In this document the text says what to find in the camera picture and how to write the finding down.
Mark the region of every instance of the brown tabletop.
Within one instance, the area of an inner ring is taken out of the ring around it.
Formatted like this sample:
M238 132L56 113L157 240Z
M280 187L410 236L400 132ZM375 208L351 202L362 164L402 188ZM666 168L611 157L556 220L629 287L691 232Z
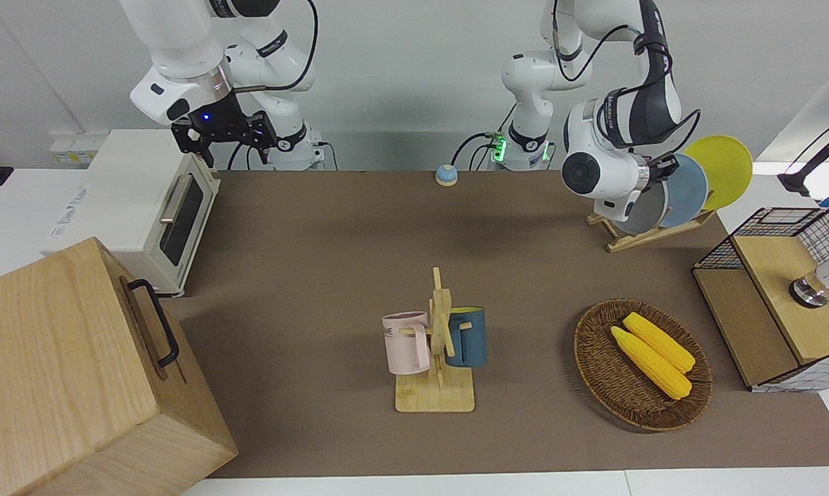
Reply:
M558 172L225 174L187 283L166 301L240 455L215 477L829 465L814 393L749 393L689 269L720 222L618 254ZM427 310L433 266L487 310L469 414L396 413L380 317ZM632 433L572 356L578 318L637 298L681 321L713 370L697 423Z

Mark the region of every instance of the wooden box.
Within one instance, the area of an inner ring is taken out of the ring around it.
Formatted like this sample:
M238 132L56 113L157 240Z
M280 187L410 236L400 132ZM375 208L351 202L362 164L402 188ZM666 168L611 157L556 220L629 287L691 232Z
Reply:
M788 294L815 269L794 236L732 236L742 268L695 268L693 274L752 391L829 387L829 304L808 309Z
M178 322L131 279L95 238L0 278L0 496L177 495L236 455Z

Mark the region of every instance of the oven door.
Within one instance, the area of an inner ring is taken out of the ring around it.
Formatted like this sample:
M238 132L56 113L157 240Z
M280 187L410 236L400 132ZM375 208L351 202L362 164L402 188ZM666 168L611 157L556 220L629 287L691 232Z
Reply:
M181 292L196 246L203 234L215 195L203 170L194 160L187 163L170 189L169 200L159 218L159 241L154 260L166 274L174 274L175 287L161 292Z

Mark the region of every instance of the plate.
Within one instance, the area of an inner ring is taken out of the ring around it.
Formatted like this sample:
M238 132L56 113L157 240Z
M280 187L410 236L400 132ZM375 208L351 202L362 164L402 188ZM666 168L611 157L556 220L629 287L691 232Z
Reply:
M637 311L666 331L693 354L695 365L687 373L693 389L675 401L626 357L610 326ZM708 408L711 398L711 370L702 347L674 318L657 307L632 299L615 299L591 307L577 323L574 357L582 380L604 408L627 424L645 431L671 431L689 426Z
M620 223L616 220L612 222L617 229L626 234L641 234L659 225L659 221L666 214L666 208L668 208L666 183L657 183L637 197L626 222Z
M678 169L666 179L668 214L659 226L673 228L698 216L708 198L708 178L697 161L685 154L675 154Z
M739 200L751 184L754 161L745 145L730 136L706 136L689 145L684 154L697 161L708 177L711 196L705 210L717 210Z

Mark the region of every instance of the yellow corn cob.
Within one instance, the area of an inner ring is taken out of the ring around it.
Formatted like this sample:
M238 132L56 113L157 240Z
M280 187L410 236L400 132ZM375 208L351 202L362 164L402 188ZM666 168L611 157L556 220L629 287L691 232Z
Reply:
M610 332L616 338L616 343L623 352L635 362L635 365L653 384L659 386L670 399L679 400L689 395L693 385L689 379L684 377L681 371L669 364L665 358L653 350L647 343L641 341L636 335L627 333L619 327L610 327Z
M673 339L672 336L667 335L665 331L656 327L650 320L647 320L641 314L630 313L628 317L623 318L622 322L628 327L633 335L641 338L641 341L646 342L663 358L668 360L669 364L675 365L675 368L682 373L688 373L693 370L695 365L695 358L686 351L683 346Z

